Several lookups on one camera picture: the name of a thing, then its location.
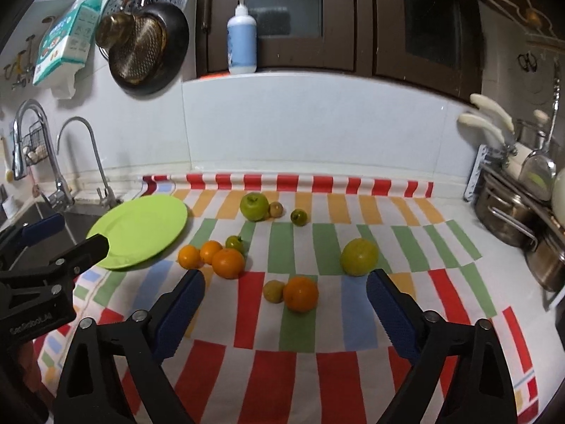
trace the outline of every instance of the chrome faucet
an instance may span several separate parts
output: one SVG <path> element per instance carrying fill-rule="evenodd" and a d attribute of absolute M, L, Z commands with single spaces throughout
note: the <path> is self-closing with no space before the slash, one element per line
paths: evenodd
<path fill-rule="evenodd" d="M 67 185 L 67 181 L 63 177 L 61 169 L 59 168 L 59 163 L 57 162 L 57 156 L 55 155 L 53 142 L 51 140 L 51 133 L 49 132 L 47 116 L 39 102 L 34 99 L 28 99 L 22 103 L 20 108 L 18 108 L 18 111 L 16 111 L 16 117 L 13 120 L 13 178 L 21 180 L 27 175 L 27 165 L 22 148 L 22 119 L 27 110 L 32 110 L 39 119 L 43 138 L 45 140 L 45 146 L 47 148 L 47 156 L 49 157 L 51 169 L 55 175 L 55 187 L 57 189 L 52 195 L 48 197 L 45 196 L 46 201 L 49 202 L 49 205 L 55 210 L 62 210 L 67 207 L 71 207 L 75 201 L 71 196 L 69 185 Z"/>
<path fill-rule="evenodd" d="M 98 164 L 98 170 L 100 171 L 102 182 L 104 183 L 105 196 L 102 196 L 102 192 L 100 191 L 100 188 L 96 189 L 96 191 L 98 192 L 98 196 L 100 197 L 100 204 L 108 208 L 116 207 L 120 203 L 120 201 L 116 199 L 116 197 L 114 196 L 114 192 L 112 191 L 112 188 L 110 188 L 110 185 L 108 184 L 108 180 L 106 179 L 106 174 L 104 173 L 104 169 L 102 168 L 102 162 L 100 161 L 100 155 L 98 154 L 98 147 L 96 145 L 96 140 L 94 139 L 94 131 L 92 130 L 92 126 L 86 119 L 84 119 L 81 116 L 73 116 L 72 118 L 69 118 L 67 121 L 63 123 L 63 125 L 61 126 L 61 130 L 59 131 L 59 135 L 57 135 L 57 154 L 59 154 L 61 135 L 63 134 L 63 129 L 71 121 L 80 121 L 87 127 L 88 132 L 90 133 L 90 141 L 92 142 L 92 148 L 94 149 L 94 157 L 96 158 L 96 164 Z"/>

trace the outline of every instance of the kitchen sink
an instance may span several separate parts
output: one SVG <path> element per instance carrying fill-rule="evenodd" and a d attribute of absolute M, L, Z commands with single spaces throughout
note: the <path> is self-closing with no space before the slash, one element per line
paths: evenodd
<path fill-rule="evenodd" d="M 60 212 L 65 219 L 65 228 L 33 247 L 24 249 L 18 259 L 15 260 L 12 269 L 22 270 L 47 265 L 50 259 L 61 255 L 75 244 L 86 239 L 91 227 L 107 211 L 107 208 L 97 204 L 77 202 L 69 210 Z M 46 203 L 38 202 L 30 206 L 15 225 L 32 224 L 54 213 Z"/>

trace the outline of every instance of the pot handle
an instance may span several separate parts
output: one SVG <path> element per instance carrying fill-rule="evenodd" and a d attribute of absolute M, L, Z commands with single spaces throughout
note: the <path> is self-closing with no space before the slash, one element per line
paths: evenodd
<path fill-rule="evenodd" d="M 485 188 L 485 191 L 487 192 L 487 194 L 489 196 L 492 196 L 494 199 L 496 199 L 500 204 L 502 204 L 503 206 L 506 207 L 512 207 L 512 204 L 510 204 L 510 202 L 506 202 L 504 199 L 501 199 L 500 196 L 498 196 L 497 194 L 495 194 L 489 187 Z"/>
<path fill-rule="evenodd" d="M 504 213 L 502 210 L 496 207 L 489 207 L 490 213 L 492 213 L 496 218 L 500 218 L 503 222 L 507 222 L 510 226 L 515 227 L 522 234 L 528 236 L 532 240 L 532 250 L 536 250 L 538 246 L 538 240 L 534 235 L 533 231 L 529 227 L 525 226 L 522 222 L 519 222 L 512 216 Z"/>

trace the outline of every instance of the green plate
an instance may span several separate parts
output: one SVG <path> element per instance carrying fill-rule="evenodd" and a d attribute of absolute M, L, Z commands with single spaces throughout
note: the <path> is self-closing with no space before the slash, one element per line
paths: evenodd
<path fill-rule="evenodd" d="M 166 195 L 144 196 L 113 208 L 94 224 L 87 237 L 106 236 L 108 256 L 98 266 L 117 270 L 149 259 L 171 244 L 186 224 L 183 201 Z"/>

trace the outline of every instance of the colorful checkered tablecloth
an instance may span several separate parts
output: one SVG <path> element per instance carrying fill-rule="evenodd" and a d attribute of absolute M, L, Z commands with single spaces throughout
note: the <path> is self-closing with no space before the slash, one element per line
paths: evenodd
<path fill-rule="evenodd" d="M 202 175 L 192 174 L 184 183 L 144 177 L 138 195 L 172 195 L 190 208 L 185 232 L 136 270 L 94 267 L 80 276 L 74 291 L 77 319 L 36 341 L 43 381 L 56 391 L 81 318 L 111 323 L 150 308 L 184 274 L 175 261 L 180 247 L 200 247 L 209 239 L 224 242 L 235 234 L 250 244 L 245 274 L 224 280 L 209 267 L 202 269 L 205 298 L 176 355 L 163 364 L 192 418 L 210 424 L 374 423 L 409 364 L 392 348 L 366 298 L 366 277 L 346 276 L 340 269 L 341 249 L 364 237 L 379 246 L 378 266 L 424 310 L 457 323 L 492 320 L 514 384 L 519 422 L 531 421 L 539 411 L 532 360 L 512 307 L 493 304 L 481 277 L 481 251 L 429 199 L 431 186 L 420 189 L 417 182 L 404 182 L 396 190 L 400 196 L 383 196 L 375 195 L 382 194 L 375 192 L 380 181 L 359 180 L 353 182 L 354 193 L 351 179 L 341 185 L 314 180 L 306 188 L 275 182 L 268 185 L 275 189 L 264 193 L 284 205 L 285 216 L 251 223 L 239 212 L 239 201 L 246 189 L 264 189 L 265 183 L 235 189 L 220 174 L 212 187 Z M 384 194 L 395 185 L 387 186 Z M 289 220 L 296 207 L 310 216 L 302 228 Z M 318 307 L 305 315 L 262 298 L 265 282 L 286 282 L 293 275 L 308 276 L 320 290 Z M 125 360 L 117 364 L 136 419 L 150 422 Z M 423 422 L 437 416 L 454 365 L 455 358 L 449 358 Z"/>

